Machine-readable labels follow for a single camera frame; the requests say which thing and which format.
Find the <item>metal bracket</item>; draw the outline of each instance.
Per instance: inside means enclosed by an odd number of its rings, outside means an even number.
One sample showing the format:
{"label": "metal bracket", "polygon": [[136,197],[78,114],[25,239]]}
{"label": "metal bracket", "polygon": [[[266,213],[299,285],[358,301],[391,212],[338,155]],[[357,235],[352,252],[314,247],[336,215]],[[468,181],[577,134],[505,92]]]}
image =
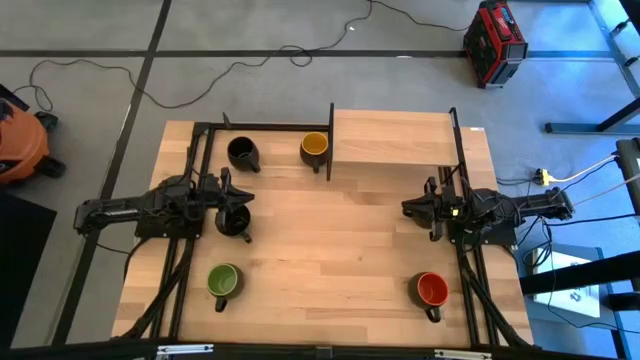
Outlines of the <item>metal bracket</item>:
{"label": "metal bracket", "polygon": [[474,351],[459,350],[435,350],[436,359],[456,359],[456,360],[491,360],[490,353],[480,353]]}
{"label": "metal bracket", "polygon": [[316,359],[333,359],[333,348],[331,346],[317,346]]}
{"label": "metal bracket", "polygon": [[158,346],[158,356],[212,353],[213,344]]}
{"label": "metal bracket", "polygon": [[222,121],[224,122],[224,127],[226,129],[231,129],[231,120],[229,120],[229,117],[227,116],[227,114],[223,111],[222,112]]}

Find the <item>white cable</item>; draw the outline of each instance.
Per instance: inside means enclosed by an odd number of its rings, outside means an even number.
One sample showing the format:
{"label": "white cable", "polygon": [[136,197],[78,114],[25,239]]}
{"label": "white cable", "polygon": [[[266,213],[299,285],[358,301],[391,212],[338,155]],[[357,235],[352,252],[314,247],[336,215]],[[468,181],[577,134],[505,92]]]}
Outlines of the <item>white cable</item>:
{"label": "white cable", "polygon": [[589,166],[588,168],[586,168],[586,169],[584,169],[584,170],[580,171],[579,173],[577,173],[577,174],[575,174],[575,175],[573,175],[573,176],[570,176],[570,177],[568,177],[568,178],[566,178],[566,179],[556,179],[556,178],[554,178],[553,176],[550,176],[549,180],[550,180],[550,181],[553,181],[553,182],[567,182],[567,181],[571,181],[571,180],[573,180],[573,179],[575,179],[575,178],[577,178],[577,177],[579,177],[579,176],[583,175],[583,174],[584,174],[584,173],[586,173],[587,171],[589,171],[589,170],[591,170],[591,169],[593,169],[593,168],[595,168],[595,167],[597,167],[597,166],[599,166],[599,165],[601,165],[601,164],[603,164],[603,163],[605,163],[605,162],[607,162],[607,161],[609,161],[609,160],[611,160],[611,159],[616,158],[617,156],[618,156],[618,155],[611,155],[611,156],[608,156],[608,157],[606,157],[606,158],[604,158],[604,159],[602,159],[602,160],[598,161],[597,163],[595,163],[595,164],[593,164],[593,165]]}
{"label": "white cable", "polygon": [[615,189],[619,188],[620,186],[626,185],[626,184],[628,184],[628,183],[630,183],[630,182],[632,182],[632,181],[634,181],[634,180],[636,180],[636,179],[638,179],[638,178],[640,178],[640,173],[638,173],[638,174],[636,174],[636,175],[634,175],[634,176],[630,177],[628,180],[625,180],[625,182],[623,182],[622,184],[618,184],[618,185],[616,185],[616,186],[612,187],[612,188],[611,188],[611,189],[609,189],[609,190],[606,190],[606,191],[603,191],[603,192],[601,192],[601,193],[599,193],[599,194],[593,195],[592,197],[588,197],[588,198],[586,198],[586,199],[584,199],[584,200],[582,200],[582,201],[578,201],[577,203],[573,204],[573,206],[578,206],[578,205],[580,205],[580,204],[582,204],[582,203],[585,203],[585,202],[587,202],[587,201],[589,201],[589,200],[593,200],[593,199],[595,199],[595,198],[597,198],[597,197],[600,197],[600,196],[602,196],[602,195],[604,195],[604,194],[608,194],[608,193],[612,192],[613,190],[615,190]]}

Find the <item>yellow plug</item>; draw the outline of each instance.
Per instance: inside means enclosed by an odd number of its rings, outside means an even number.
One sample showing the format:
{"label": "yellow plug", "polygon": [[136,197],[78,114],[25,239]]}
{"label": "yellow plug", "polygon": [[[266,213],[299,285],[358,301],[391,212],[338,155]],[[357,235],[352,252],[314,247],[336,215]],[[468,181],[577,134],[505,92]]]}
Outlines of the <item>yellow plug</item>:
{"label": "yellow plug", "polygon": [[549,174],[547,169],[536,170],[536,174],[533,177],[533,182],[540,186],[549,186],[550,183],[554,180],[555,179],[553,178],[553,176],[551,176],[551,174]]}
{"label": "yellow plug", "polygon": [[553,180],[553,176],[549,174],[547,169],[542,169],[542,186],[549,186]]}

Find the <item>red mug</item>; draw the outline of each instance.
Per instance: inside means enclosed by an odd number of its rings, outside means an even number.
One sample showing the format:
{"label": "red mug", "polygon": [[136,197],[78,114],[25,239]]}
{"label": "red mug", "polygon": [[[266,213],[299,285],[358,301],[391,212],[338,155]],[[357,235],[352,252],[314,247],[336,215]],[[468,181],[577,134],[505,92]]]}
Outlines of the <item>red mug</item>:
{"label": "red mug", "polygon": [[449,298],[449,286],[442,276],[432,272],[415,274],[409,280],[408,292],[411,302],[424,309],[431,322],[440,322],[440,306]]}

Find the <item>orange object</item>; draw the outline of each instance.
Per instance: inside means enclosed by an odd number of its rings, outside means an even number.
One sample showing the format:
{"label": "orange object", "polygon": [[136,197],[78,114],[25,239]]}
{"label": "orange object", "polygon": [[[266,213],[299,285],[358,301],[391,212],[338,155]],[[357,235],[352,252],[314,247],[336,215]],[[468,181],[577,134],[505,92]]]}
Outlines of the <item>orange object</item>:
{"label": "orange object", "polygon": [[12,184],[36,172],[59,177],[65,166],[49,157],[45,123],[53,128],[57,118],[39,112],[35,116],[0,99],[0,184]]}

